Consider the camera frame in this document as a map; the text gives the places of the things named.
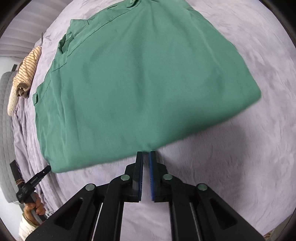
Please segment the person's left hand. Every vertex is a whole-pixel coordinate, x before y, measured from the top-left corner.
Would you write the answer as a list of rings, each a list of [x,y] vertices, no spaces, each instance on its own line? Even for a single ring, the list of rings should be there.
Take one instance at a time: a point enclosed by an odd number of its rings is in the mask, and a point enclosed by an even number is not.
[[[37,198],[35,203],[27,203],[24,208],[25,218],[34,225],[40,225],[31,211],[35,211],[37,215],[45,215],[46,209],[40,198]]]

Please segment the cream left sleeve forearm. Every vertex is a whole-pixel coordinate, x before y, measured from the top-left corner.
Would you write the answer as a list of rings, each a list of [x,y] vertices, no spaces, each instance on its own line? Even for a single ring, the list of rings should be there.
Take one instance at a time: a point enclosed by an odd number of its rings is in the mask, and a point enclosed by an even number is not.
[[[26,240],[26,238],[39,227],[39,225],[33,224],[30,220],[28,220],[25,214],[22,214],[19,229],[18,229],[18,240]]]

